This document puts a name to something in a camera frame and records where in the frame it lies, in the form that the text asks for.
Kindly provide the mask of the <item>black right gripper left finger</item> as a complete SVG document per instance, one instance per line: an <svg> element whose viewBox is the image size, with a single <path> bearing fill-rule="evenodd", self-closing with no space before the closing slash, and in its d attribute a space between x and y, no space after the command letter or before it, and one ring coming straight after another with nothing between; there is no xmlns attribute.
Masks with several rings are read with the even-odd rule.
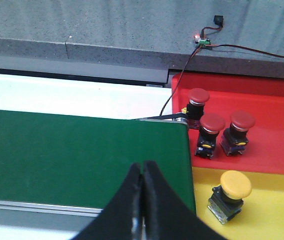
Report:
<svg viewBox="0 0 284 240"><path fill-rule="evenodd" d="M142 179L138 163L130 166L118 191L74 240L140 240Z"/></svg>

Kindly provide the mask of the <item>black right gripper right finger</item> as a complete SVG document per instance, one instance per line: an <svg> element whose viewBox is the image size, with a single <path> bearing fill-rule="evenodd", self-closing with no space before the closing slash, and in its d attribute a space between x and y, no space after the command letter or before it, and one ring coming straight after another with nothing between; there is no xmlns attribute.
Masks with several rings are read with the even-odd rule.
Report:
<svg viewBox="0 0 284 240"><path fill-rule="evenodd" d="M225 239L184 204L151 160L143 164L143 208L148 240Z"/></svg>

